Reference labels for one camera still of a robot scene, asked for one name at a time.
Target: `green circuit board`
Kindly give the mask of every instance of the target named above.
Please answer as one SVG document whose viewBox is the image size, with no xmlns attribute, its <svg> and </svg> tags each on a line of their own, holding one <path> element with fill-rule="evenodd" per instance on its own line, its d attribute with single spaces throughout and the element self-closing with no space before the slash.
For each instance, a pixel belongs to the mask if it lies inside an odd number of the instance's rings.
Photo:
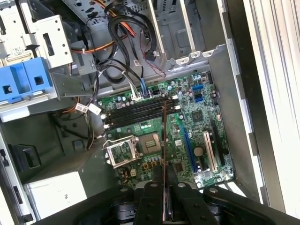
<svg viewBox="0 0 300 225">
<path fill-rule="evenodd" d="M 99 104 L 103 112 L 108 114 L 129 104 L 142 104 L 156 98 L 177 96 L 180 110 L 167 116 L 167 164 L 174 167 L 179 181 L 196 183 L 198 188 L 233 179 L 233 166 L 218 106 L 218 93 L 215 91 L 210 72 L 196 73 L 158 83 L 148 87 L 148 90 L 151 98 L 134 103 L 130 99 L 129 91 L 99 99 Z M 141 181 L 152 179 L 153 166 L 162 164 L 161 129 L 162 119 L 158 117 L 107 132 L 107 138 L 110 140 L 129 135 L 139 138 L 136 148 L 143 155 L 139 160 L 116 169 L 121 183 L 135 187 Z M 211 145 L 217 163 L 215 171 L 210 170 L 209 167 L 210 161 L 203 137 L 205 131 L 211 135 Z M 195 148 L 203 150 L 203 154 L 195 155 Z M 116 163 L 130 159 L 129 146 L 123 145 L 114 149 L 113 155 Z"/>
</svg>

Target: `motherboard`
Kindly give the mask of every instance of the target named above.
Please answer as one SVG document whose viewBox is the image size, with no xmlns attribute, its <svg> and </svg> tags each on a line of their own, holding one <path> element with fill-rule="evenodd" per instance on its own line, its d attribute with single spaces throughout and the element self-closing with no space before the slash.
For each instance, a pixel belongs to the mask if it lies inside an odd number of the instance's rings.
<svg viewBox="0 0 300 225">
<path fill-rule="evenodd" d="M 147 91 L 148 96 L 135 101 L 130 91 L 98 101 L 105 115 L 107 139 L 113 146 L 106 156 L 113 158 L 120 182 L 134 188 L 151 180 L 153 167 L 162 164 L 164 101 L 166 163 L 174 167 L 178 180 L 203 188 L 233 179 L 218 92 L 210 71 L 158 83 Z M 132 141 L 114 144 L 123 138 Z"/>
</svg>

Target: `beige pci slot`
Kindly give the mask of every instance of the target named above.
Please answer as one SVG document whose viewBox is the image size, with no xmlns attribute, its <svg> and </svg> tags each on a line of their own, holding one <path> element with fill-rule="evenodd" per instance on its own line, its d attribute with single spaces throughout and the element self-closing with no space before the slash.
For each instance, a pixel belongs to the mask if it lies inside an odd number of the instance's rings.
<svg viewBox="0 0 300 225">
<path fill-rule="evenodd" d="M 210 170 L 216 171 L 217 170 L 217 162 L 214 156 L 214 152 L 212 150 L 211 142 L 210 142 L 210 134 L 209 132 L 203 132 L 203 137 L 205 141 L 205 147 L 208 155 L 208 159 L 210 161 Z"/>
</svg>

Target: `blue sata port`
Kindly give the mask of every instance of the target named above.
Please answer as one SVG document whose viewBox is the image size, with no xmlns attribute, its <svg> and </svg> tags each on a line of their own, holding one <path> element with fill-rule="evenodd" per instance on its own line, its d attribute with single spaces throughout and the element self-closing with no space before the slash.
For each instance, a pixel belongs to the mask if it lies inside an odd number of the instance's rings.
<svg viewBox="0 0 300 225">
<path fill-rule="evenodd" d="M 195 91 L 195 90 L 201 90 L 203 88 L 204 88 L 203 84 L 198 84 L 198 85 L 196 85 L 196 86 L 193 87 L 193 91 Z"/>
<path fill-rule="evenodd" d="M 204 100 L 202 93 L 196 93 L 194 95 L 194 98 L 195 98 L 195 102 L 196 103 L 202 102 Z"/>
<path fill-rule="evenodd" d="M 195 98 L 195 102 L 202 102 L 204 100 L 204 98 L 203 97 L 198 97 L 198 98 Z"/>
</svg>

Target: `sticker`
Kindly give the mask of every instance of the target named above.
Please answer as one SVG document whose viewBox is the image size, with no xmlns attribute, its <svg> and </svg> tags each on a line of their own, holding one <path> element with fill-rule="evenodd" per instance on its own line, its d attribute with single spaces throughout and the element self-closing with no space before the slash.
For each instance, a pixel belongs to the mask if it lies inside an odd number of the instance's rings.
<svg viewBox="0 0 300 225">
<path fill-rule="evenodd" d="M 176 140 L 176 141 L 175 141 L 175 145 L 176 145 L 176 146 L 180 146 L 180 145 L 182 145 L 182 142 L 181 142 L 181 140 Z"/>
<path fill-rule="evenodd" d="M 101 113 L 101 109 L 98 106 L 94 105 L 93 103 L 89 105 L 89 110 L 92 113 L 96 114 L 97 116 Z"/>
<path fill-rule="evenodd" d="M 136 66 L 136 67 L 139 67 L 139 66 L 141 66 L 141 64 L 140 64 L 139 60 L 133 60 L 133 62 L 135 63 L 135 66 Z"/>
<path fill-rule="evenodd" d="M 88 111 L 88 107 L 86 107 L 85 105 L 80 104 L 80 103 L 76 104 L 75 109 L 78 110 L 78 111 L 81 111 L 83 113 L 86 113 Z"/>
</svg>

